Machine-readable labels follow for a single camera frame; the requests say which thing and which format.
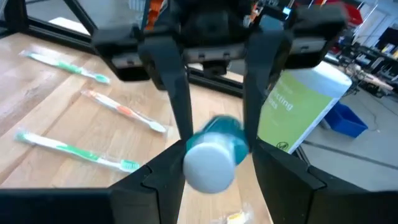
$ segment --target blue box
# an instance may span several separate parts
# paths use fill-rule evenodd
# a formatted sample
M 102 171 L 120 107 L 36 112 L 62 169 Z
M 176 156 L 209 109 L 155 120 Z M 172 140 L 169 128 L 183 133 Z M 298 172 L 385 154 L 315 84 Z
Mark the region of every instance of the blue box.
M 358 137 L 368 126 L 346 105 L 337 104 L 326 114 L 330 128 L 353 138 Z

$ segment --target toothbrush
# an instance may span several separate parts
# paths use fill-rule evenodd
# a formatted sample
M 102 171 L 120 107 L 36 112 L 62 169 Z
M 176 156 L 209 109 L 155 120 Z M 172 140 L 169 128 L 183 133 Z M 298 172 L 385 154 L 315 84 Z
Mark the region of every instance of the toothbrush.
M 88 97 L 96 100 L 98 103 L 101 103 L 111 109 L 118 111 L 119 113 L 123 114 L 124 116 L 127 116 L 129 118 L 136 118 L 136 119 L 146 123 L 150 128 L 152 128 L 153 130 L 155 130 L 157 132 L 160 132 L 160 133 L 166 132 L 166 128 L 163 125 L 159 124 L 158 122 L 156 122 L 150 118 L 146 118 L 145 116 L 133 111 L 132 109 L 128 108 L 127 106 L 121 105 L 120 103 L 110 99 L 107 96 L 102 95 L 101 93 L 97 93 L 92 90 L 82 90 L 81 94 L 88 96 Z
M 100 156 L 97 156 L 89 151 L 85 151 L 85 150 L 79 149 L 77 147 L 65 144 L 63 142 L 45 138 L 45 137 L 39 136 L 37 134 L 28 133 L 25 131 L 18 131 L 16 134 L 16 140 L 22 141 L 22 142 L 27 142 L 30 144 L 37 144 L 39 146 L 44 146 L 44 147 L 48 147 L 51 149 L 56 149 L 58 151 L 66 152 L 69 154 L 74 154 L 74 155 L 79 156 L 85 160 L 103 164 L 108 167 L 114 167 L 114 168 L 117 168 L 121 171 L 128 172 L 128 173 L 132 173 L 132 172 L 138 170 L 138 168 L 139 168 L 139 164 L 136 162 L 133 162 L 133 161 L 122 159 L 122 160 L 120 160 L 120 162 L 111 162 L 111 161 L 103 159 Z
M 20 53 L 20 55 L 32 58 L 34 60 L 38 60 L 40 62 L 46 63 L 47 65 L 52 65 L 54 67 L 66 70 L 70 73 L 75 73 L 75 74 L 79 74 L 79 75 L 83 75 L 83 76 L 92 78 L 100 83 L 109 84 L 111 82 L 111 80 L 108 77 L 106 77 L 102 74 L 90 72 L 83 67 L 77 67 L 76 65 L 72 65 L 70 63 L 66 63 L 66 62 L 63 62 L 60 60 L 55 60 L 54 58 L 46 57 L 44 55 L 37 54 L 35 52 L 29 52 L 27 50 L 23 50 Z

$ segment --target wooden table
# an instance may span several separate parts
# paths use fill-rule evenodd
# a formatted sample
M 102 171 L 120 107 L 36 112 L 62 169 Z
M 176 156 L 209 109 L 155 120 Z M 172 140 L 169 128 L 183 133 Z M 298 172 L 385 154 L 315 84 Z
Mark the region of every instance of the wooden table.
M 18 55 L 24 49 L 72 62 L 112 78 L 110 86 L 71 75 Z M 22 34 L 0 39 L 0 187 L 107 187 L 125 175 L 61 152 L 14 140 L 19 128 L 117 159 L 144 164 L 178 138 L 167 94 L 152 82 L 123 83 L 94 55 Z M 80 95 L 89 88 L 169 126 L 161 135 Z M 215 114 L 242 119 L 242 101 L 191 85 L 193 125 L 201 128 Z M 237 212 L 243 203 L 256 223 L 271 223 L 251 156 L 237 168 L 228 190 L 204 195 L 185 186 L 178 223 L 209 223 Z
M 342 66 L 335 66 L 338 70 L 342 71 L 343 73 L 346 73 L 346 70 L 344 67 Z M 371 83 L 375 86 L 378 86 L 380 88 L 383 88 L 385 90 L 389 90 L 392 91 L 394 89 L 394 87 L 388 85 L 386 82 L 380 80 L 378 77 L 375 77 L 374 75 L 370 74 L 370 73 L 364 73 L 365 77 L 358 77 L 359 79 L 363 79 L 364 82 L 367 83 Z M 348 76 L 352 76 L 352 73 L 346 73 L 346 75 Z

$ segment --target green toothbrush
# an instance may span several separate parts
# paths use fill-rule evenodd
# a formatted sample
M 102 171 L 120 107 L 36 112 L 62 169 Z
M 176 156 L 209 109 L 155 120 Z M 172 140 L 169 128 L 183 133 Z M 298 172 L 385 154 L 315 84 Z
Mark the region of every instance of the green toothbrush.
M 111 80 L 102 74 L 90 72 L 82 67 L 77 67 L 76 65 L 72 65 L 72 64 L 60 61 L 60 60 L 55 60 L 53 58 L 50 58 L 50 57 L 47 57 L 47 56 L 44 56 L 44 55 L 41 55 L 41 54 L 38 54 L 35 52 L 23 50 L 20 53 L 20 55 L 32 58 L 34 60 L 38 60 L 40 62 L 46 63 L 47 65 L 52 65 L 54 67 L 61 68 L 70 73 L 75 73 L 75 74 L 79 74 L 79 75 L 83 75 L 83 76 L 95 79 L 97 82 L 100 82 L 100 83 L 105 83 L 105 84 L 111 83 Z
M 37 144 L 40 146 L 49 147 L 51 149 L 56 149 L 59 151 L 67 152 L 69 154 L 74 154 L 74 155 L 79 156 L 88 161 L 103 164 L 108 167 L 115 167 L 121 171 L 128 172 L 128 173 L 132 173 L 132 172 L 138 170 L 138 168 L 139 168 L 139 164 L 136 162 L 133 162 L 133 161 L 122 159 L 122 160 L 120 160 L 120 162 L 112 162 L 112 161 L 103 159 L 100 156 L 97 156 L 91 152 L 79 149 L 74 146 L 69 146 L 68 144 L 65 144 L 63 142 L 45 138 L 45 137 L 39 136 L 37 134 L 32 134 L 32 133 L 28 133 L 25 131 L 18 131 L 16 134 L 16 140 L 27 142 L 30 144 Z

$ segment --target green label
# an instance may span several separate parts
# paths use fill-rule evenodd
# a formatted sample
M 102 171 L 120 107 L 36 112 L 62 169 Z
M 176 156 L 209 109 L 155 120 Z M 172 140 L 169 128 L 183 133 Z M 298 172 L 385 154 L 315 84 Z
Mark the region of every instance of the green label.
M 257 134 L 263 141 L 288 152 L 332 99 L 284 72 L 261 108 Z

